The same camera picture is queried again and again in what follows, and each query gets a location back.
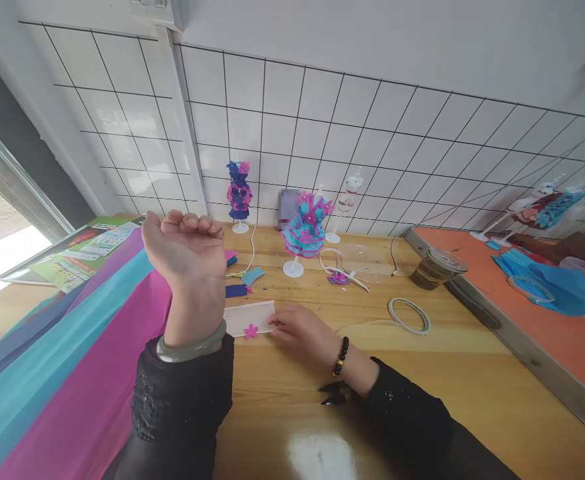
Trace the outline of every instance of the plastic cup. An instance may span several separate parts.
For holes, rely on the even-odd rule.
[[[468,271],[468,264],[445,250],[430,249],[421,259],[410,279],[424,290],[434,290],[439,285]]]

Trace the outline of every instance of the wooden desk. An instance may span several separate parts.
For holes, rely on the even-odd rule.
[[[226,247],[239,252],[239,263],[229,270],[239,271],[251,256],[249,233],[236,235],[228,226],[225,234]],[[342,235],[342,243],[365,244],[391,261],[388,238]],[[395,244],[402,275],[370,285],[370,293],[331,285],[316,259],[302,261],[303,277],[287,278],[281,266],[290,256],[273,227],[258,227],[255,244],[254,265],[265,276],[253,283],[247,300],[228,299],[227,306],[297,301],[336,330],[389,319],[388,301],[408,298],[430,316],[427,337],[389,325],[353,327],[346,335],[443,399],[452,416],[522,479],[585,480],[585,425],[447,290],[424,291],[406,277],[418,256],[403,240]],[[0,292],[0,336],[50,294],[22,285]],[[397,305],[397,312],[418,325],[412,310]],[[277,348],[267,335],[235,345],[234,406],[219,430],[216,479],[396,478],[351,405],[320,405],[326,396],[316,389],[330,381],[329,372]]]

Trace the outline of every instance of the white tile wall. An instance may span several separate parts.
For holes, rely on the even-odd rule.
[[[20,26],[41,49],[103,180],[126,208],[200,211],[156,41]],[[583,116],[176,48],[205,196],[219,219],[230,220],[226,165],[237,158],[251,162],[249,221],[270,225],[281,189],[323,184],[326,198],[336,199],[361,167],[364,184],[339,230],[370,235],[396,235],[415,223],[481,229],[543,179],[585,181]],[[328,219],[329,228],[336,222]]]

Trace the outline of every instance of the beaded bracelet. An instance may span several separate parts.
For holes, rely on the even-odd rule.
[[[344,342],[341,344],[341,351],[337,357],[337,363],[334,364],[334,369],[332,370],[333,378],[338,377],[341,373],[341,368],[343,368],[344,361],[346,360],[346,353],[348,353],[348,346],[350,346],[350,339],[344,337]]]

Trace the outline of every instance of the black jacket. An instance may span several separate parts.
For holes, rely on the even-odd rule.
[[[134,431],[104,475],[115,480],[209,479],[217,429],[232,406],[234,339],[183,363],[156,355],[157,339],[139,358],[132,402]],[[416,479],[517,479],[443,402],[388,367],[365,400],[355,398],[371,426]]]

